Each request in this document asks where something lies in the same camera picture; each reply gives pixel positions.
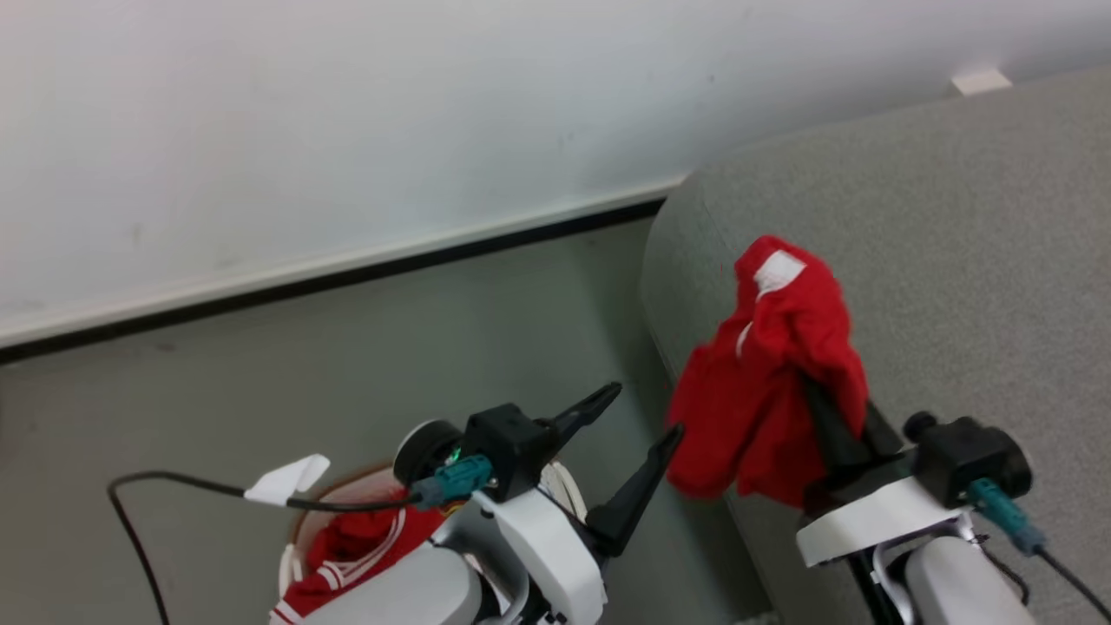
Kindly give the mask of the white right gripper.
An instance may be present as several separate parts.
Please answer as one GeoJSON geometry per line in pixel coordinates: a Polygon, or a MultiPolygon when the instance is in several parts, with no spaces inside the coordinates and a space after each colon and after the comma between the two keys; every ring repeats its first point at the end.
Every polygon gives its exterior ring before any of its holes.
{"type": "Polygon", "coordinates": [[[795,534],[805,567],[912,538],[965,513],[964,505],[937,501],[915,478],[915,451],[904,452],[904,440],[874,403],[865,404],[861,442],[831,392],[805,373],[800,380],[818,454],[830,475],[805,487],[795,534]]]}

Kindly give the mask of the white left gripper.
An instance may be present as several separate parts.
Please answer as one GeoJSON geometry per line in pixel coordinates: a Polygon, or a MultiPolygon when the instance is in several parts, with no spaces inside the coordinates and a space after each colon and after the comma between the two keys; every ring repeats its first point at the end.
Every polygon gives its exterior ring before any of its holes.
{"type": "MultiPolygon", "coordinates": [[[[558,454],[614,403],[611,381],[543,420],[558,454]]],[[[432,537],[433,624],[595,624],[608,602],[608,562],[621,556],[684,437],[675,424],[641,466],[584,518],[543,490],[498,503],[477,493],[432,537]]]]}

